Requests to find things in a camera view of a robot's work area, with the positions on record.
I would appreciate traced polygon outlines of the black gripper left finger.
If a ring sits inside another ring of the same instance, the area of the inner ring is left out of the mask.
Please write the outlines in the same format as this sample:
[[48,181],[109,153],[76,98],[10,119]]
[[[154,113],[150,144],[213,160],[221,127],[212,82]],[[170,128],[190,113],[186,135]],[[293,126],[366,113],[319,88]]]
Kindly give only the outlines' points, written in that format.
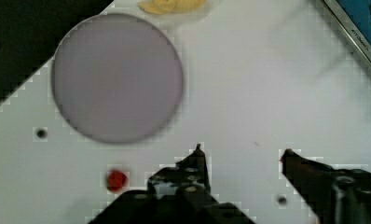
[[145,190],[128,190],[88,224],[255,224],[233,203],[211,194],[207,161],[200,147],[154,173]]

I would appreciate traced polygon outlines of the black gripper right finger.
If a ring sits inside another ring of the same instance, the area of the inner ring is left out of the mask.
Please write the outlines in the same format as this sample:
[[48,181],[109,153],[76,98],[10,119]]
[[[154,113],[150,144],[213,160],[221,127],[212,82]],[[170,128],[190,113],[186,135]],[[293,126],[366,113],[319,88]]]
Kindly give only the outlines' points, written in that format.
[[320,224],[371,224],[371,173],[335,169],[287,148],[282,174],[319,219]]

